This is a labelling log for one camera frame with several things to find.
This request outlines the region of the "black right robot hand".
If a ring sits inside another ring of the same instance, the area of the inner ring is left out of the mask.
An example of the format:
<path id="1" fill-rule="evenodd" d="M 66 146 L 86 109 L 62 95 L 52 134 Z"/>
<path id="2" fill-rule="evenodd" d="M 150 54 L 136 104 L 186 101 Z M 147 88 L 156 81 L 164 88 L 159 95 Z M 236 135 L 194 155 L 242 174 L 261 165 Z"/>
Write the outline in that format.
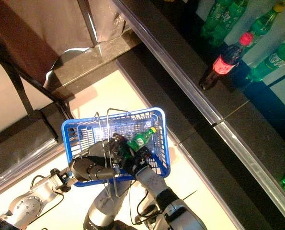
<path id="1" fill-rule="evenodd" d="M 147 147 L 134 151 L 127 142 L 124 136 L 114 133 L 108 142 L 110 157 L 113 166 L 118 165 L 127 174 L 134 176 L 143 166 L 148 165 L 147 158 L 151 153 Z"/>

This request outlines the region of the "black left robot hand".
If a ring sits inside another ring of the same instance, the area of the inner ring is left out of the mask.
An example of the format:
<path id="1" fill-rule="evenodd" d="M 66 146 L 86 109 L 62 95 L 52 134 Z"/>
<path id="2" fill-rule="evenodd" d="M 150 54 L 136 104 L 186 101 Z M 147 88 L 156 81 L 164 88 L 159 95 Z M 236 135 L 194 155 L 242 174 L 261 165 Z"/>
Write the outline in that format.
<path id="1" fill-rule="evenodd" d="M 110 162 L 120 162 L 121 143 L 116 140 L 98 141 L 73 158 L 69 168 L 80 182 L 111 179 L 116 175 Z"/>

